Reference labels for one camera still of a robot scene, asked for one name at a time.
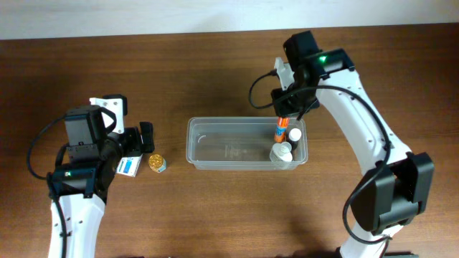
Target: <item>white wall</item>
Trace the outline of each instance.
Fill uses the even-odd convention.
[[[0,39],[459,22],[459,0],[0,0]]]

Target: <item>cable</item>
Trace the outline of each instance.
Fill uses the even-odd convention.
[[[389,248],[389,241],[390,241],[390,239],[386,240],[386,244],[384,245],[384,249],[382,250],[382,253],[379,256],[379,258],[383,258],[384,255],[386,254],[387,249]]]
[[[257,84],[257,82],[259,82],[261,79],[265,78],[265,77],[268,77],[268,76],[276,76],[277,75],[277,70],[274,69],[274,70],[271,70],[269,73],[267,73],[266,75],[262,75],[260,77],[258,77],[258,79],[256,79],[253,83],[252,83],[252,87],[250,87],[250,90],[249,90],[249,102],[251,104],[251,106],[253,106],[254,108],[256,109],[263,109],[263,108],[268,108],[272,105],[274,105],[274,103],[269,103],[267,105],[263,105],[263,106],[257,106],[253,103],[253,100],[252,100],[252,90],[253,90],[253,87]]]
[[[65,224],[64,212],[62,212],[62,207],[59,204],[59,199],[57,197],[56,189],[52,185],[52,174],[48,173],[46,175],[46,182],[48,184],[49,192],[51,193],[51,199],[55,203],[57,208],[57,213],[59,214],[59,220],[62,227],[62,233],[60,236],[62,237],[62,251],[61,257],[65,258],[67,256],[67,225]]]
[[[284,100],[287,100],[289,97],[295,95],[295,94],[298,94],[299,92],[303,92],[303,91],[309,91],[309,90],[320,90],[320,89],[325,89],[325,90],[338,90],[338,91],[341,91],[341,92],[345,92],[347,94],[349,94],[351,97],[353,97],[354,99],[358,100],[367,110],[368,112],[370,113],[370,115],[373,117],[374,121],[376,122],[376,124],[379,126],[379,129],[381,130],[381,133],[384,137],[384,142],[386,143],[385,145],[385,150],[386,150],[386,155],[384,157],[384,160],[376,167],[376,172],[374,173],[374,175],[368,179],[365,183],[363,183],[362,185],[357,185],[357,187],[352,191],[351,195],[348,197],[348,199],[346,200],[346,203],[344,204],[344,207],[343,207],[343,214],[342,214],[342,217],[343,217],[343,223],[344,223],[344,227],[346,228],[347,232],[349,233],[349,235],[355,239],[356,241],[358,241],[359,243],[362,243],[362,244],[379,244],[381,242],[384,242],[386,240],[390,240],[392,239],[390,236],[383,236],[382,238],[380,239],[377,239],[377,240],[374,240],[374,241],[367,241],[367,240],[364,240],[364,239],[361,239],[359,238],[357,235],[355,235],[350,226],[349,226],[349,223],[347,221],[347,211],[349,210],[349,207],[350,205],[352,204],[352,202],[354,201],[354,199],[371,183],[373,182],[377,176],[379,176],[379,174],[384,170],[384,167],[387,165],[387,161],[389,160],[389,157],[390,157],[390,152],[391,152],[391,148],[390,148],[390,140],[389,140],[389,135],[387,134],[387,131],[386,129],[384,128],[381,120],[379,119],[378,115],[374,112],[374,110],[372,109],[372,107],[370,107],[370,105],[364,100],[362,99],[359,95],[357,95],[356,93],[350,91],[350,90],[347,90],[347,89],[344,89],[342,87],[337,87],[337,86],[329,86],[329,85],[319,85],[319,86],[315,86],[315,87],[301,87],[301,88],[298,88],[296,90],[292,90],[291,92],[289,92],[288,94],[282,96],[282,97],[279,97],[277,100],[275,100],[273,103],[271,104],[275,104],[277,102],[282,102]]]
[[[309,112],[309,110],[314,106],[314,104],[316,104],[318,102],[318,99],[316,98],[316,100],[314,100],[310,105],[309,107],[304,110],[304,111],[301,111],[301,113],[298,115],[298,117],[296,118],[296,120],[301,120],[301,118],[303,118],[304,114],[307,114]]]
[[[64,119],[65,116],[63,115],[62,117],[52,121],[51,123],[49,123],[47,126],[45,126],[39,133],[38,135],[34,138],[34,140],[32,141],[32,143],[30,143],[30,148],[29,150],[27,151],[27,168],[29,169],[29,172],[37,179],[39,180],[45,180],[46,177],[44,176],[39,176],[35,173],[34,169],[32,168],[32,165],[30,165],[30,156],[32,155],[32,149],[33,147],[35,146],[35,143],[40,139],[40,137],[42,137],[42,135],[50,128],[52,127],[53,125],[55,125],[57,122],[61,121],[62,119]]]

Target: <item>gold can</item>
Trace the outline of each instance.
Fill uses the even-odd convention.
[[[152,171],[161,173],[166,170],[166,160],[159,154],[150,156],[148,165]]]

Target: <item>small tin can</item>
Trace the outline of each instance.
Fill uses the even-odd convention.
[[[148,165],[152,171],[161,173],[166,170],[166,160],[159,154],[150,156]]]
[[[285,130],[288,127],[289,118],[278,118],[278,124],[275,129],[274,141],[282,143],[285,139]]]

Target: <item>white bottle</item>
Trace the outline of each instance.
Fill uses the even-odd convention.
[[[291,162],[293,160],[292,156],[292,145],[284,143],[275,143],[271,148],[270,159],[271,161],[285,161]]]

